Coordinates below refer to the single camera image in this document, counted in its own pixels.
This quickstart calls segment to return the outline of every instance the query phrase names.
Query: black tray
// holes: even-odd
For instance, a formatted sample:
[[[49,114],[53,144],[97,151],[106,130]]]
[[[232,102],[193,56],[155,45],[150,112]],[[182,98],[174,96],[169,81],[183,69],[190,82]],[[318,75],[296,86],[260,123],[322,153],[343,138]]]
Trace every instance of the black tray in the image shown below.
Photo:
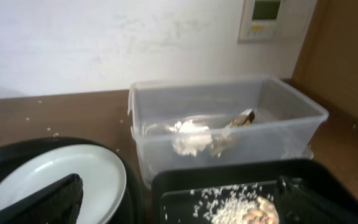
[[[109,149],[98,142],[78,138],[43,138],[3,146],[0,147],[0,182],[28,160],[49,150],[74,144],[92,144]],[[127,185],[122,202],[109,224],[141,224],[144,222],[144,208],[137,178],[128,163],[120,155],[117,156],[124,164]]]
[[[255,190],[267,197],[273,193],[275,180],[281,175],[306,184],[309,189],[358,215],[358,201],[323,166],[308,159],[296,159],[161,173],[152,182],[154,223],[179,223],[179,220],[186,224],[210,223],[202,215],[192,216],[193,206],[201,200],[201,192],[195,190],[191,195],[190,190],[242,184],[250,189],[258,183],[262,190]],[[227,195],[222,194],[217,199],[225,197]]]

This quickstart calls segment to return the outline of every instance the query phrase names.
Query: wooden counter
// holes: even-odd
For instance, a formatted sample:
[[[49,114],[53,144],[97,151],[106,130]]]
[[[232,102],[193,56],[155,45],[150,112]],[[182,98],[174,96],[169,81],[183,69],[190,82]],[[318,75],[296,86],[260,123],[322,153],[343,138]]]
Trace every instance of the wooden counter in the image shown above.
[[[119,149],[140,176],[136,144],[127,115],[128,91],[0,100],[0,146],[26,139],[59,136],[85,138]],[[358,199],[358,124],[333,110],[311,141],[315,159]],[[151,193],[145,194],[146,223],[151,222]]]

